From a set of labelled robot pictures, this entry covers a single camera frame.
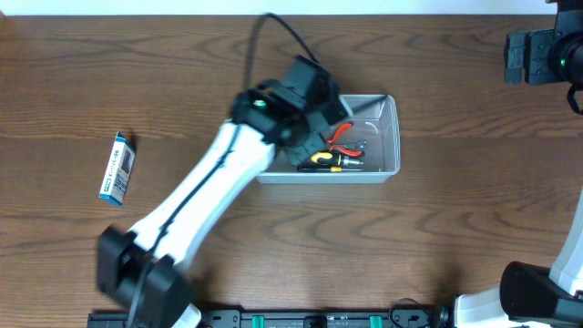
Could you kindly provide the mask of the red handled pliers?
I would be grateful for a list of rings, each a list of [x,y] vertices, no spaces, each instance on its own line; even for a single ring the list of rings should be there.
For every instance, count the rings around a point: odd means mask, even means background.
[[[338,144],[352,143],[354,140],[347,138],[347,133],[353,128],[352,122],[342,123],[328,138],[327,150],[335,153],[341,153],[351,158],[361,158],[364,156],[364,149],[349,150],[338,147]]]

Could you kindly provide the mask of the stubby yellow black screwdriver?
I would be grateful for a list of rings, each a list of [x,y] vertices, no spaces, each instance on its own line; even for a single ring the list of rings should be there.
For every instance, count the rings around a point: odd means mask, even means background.
[[[347,155],[333,152],[317,152],[310,157],[310,162],[319,165],[334,167],[361,167],[363,162],[359,159],[353,159]]]

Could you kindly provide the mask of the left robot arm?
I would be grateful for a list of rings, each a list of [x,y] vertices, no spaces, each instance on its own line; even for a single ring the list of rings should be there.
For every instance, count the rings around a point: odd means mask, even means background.
[[[127,312],[124,327],[196,327],[184,273],[220,216],[279,151],[298,165],[323,150],[323,132],[351,116],[316,60],[294,58],[285,76],[243,89],[210,148],[150,214],[97,238],[97,288]]]

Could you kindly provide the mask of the slim black yellow screwdriver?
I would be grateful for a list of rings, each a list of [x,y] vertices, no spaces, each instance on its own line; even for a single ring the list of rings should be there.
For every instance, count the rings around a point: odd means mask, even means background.
[[[342,173],[342,172],[361,172],[362,168],[343,168],[334,166],[298,166],[298,172],[301,173]]]

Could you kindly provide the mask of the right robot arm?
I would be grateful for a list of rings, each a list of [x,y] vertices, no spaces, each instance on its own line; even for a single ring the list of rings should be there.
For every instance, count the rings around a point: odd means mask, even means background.
[[[463,60],[429,133],[437,239],[418,305],[430,327],[582,324],[582,4],[472,21],[447,38]]]

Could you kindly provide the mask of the blue white small box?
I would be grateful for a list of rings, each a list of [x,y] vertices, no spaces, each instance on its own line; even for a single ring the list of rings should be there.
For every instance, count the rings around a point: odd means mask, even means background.
[[[135,149],[128,139],[118,132],[99,190],[99,198],[112,205],[122,205],[135,157]]]

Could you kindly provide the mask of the silver ratchet wrench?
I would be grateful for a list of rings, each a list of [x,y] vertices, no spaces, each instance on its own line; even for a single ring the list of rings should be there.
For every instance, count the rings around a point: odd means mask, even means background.
[[[349,150],[365,149],[367,146],[366,140],[355,141],[352,143],[338,144],[338,147]]]

